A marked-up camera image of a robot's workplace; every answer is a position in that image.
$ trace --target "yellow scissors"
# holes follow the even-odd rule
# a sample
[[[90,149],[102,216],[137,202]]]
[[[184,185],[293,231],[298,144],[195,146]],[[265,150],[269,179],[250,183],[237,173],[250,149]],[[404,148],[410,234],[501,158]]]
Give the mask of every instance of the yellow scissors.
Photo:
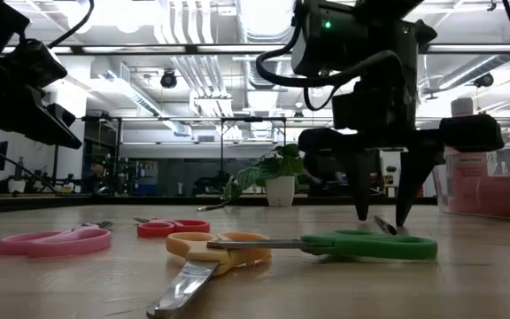
[[[271,256],[270,249],[208,248],[213,241],[267,240],[268,237],[244,232],[208,234],[199,232],[173,233],[166,238],[168,252],[186,259],[178,276],[170,283],[161,300],[147,310],[149,318],[172,317],[182,310],[211,276],[219,276],[236,266],[251,265]]]

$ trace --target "red scissors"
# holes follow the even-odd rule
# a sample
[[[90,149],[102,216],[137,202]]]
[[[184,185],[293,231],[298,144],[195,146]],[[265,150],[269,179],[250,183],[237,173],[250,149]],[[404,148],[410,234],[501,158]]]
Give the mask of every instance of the red scissors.
[[[141,222],[137,226],[139,237],[167,237],[175,232],[210,232],[210,223],[199,220],[173,220],[165,221],[156,218],[150,220],[136,217]]]
[[[111,222],[86,223],[78,229],[5,237],[0,240],[0,254],[50,258],[97,252],[112,244],[112,233],[106,230],[111,226]]]

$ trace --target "green scissors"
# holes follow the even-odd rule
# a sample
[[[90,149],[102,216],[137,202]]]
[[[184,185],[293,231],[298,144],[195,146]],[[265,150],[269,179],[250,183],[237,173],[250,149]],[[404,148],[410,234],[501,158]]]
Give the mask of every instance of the green scissors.
[[[208,248],[223,249],[300,249],[314,255],[362,256],[398,260],[433,260],[438,244],[421,237],[389,236],[362,230],[336,230],[319,235],[304,235],[300,239],[215,240]]]

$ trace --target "workbench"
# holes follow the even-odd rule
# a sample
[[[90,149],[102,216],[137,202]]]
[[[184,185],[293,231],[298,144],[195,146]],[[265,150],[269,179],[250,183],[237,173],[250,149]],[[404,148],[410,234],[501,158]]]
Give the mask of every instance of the workbench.
[[[394,221],[392,206],[371,206],[368,222],[359,222],[351,206],[229,206],[205,213],[195,208],[96,205],[0,213],[0,238],[82,222],[114,223],[111,248],[98,253],[49,260],[0,256],[0,318],[145,318],[182,260],[166,252],[165,239],[137,237],[136,216],[200,218],[212,224],[212,232],[275,238],[380,231],[374,214]],[[356,261],[273,250],[269,261],[213,278],[183,318],[510,319],[510,221],[414,206],[406,231],[435,239],[437,261]]]

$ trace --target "yellow scissor handle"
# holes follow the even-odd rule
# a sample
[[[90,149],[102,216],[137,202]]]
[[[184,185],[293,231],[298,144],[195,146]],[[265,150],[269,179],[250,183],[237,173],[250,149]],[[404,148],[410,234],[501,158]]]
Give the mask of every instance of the yellow scissor handle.
[[[226,250],[206,247],[211,240],[258,240],[268,239],[267,236],[254,233],[229,232],[218,235],[181,232],[170,234],[166,238],[168,252],[181,256],[189,261],[217,261],[220,265],[214,273],[219,276],[235,266],[261,261],[271,255],[270,249],[236,249]]]

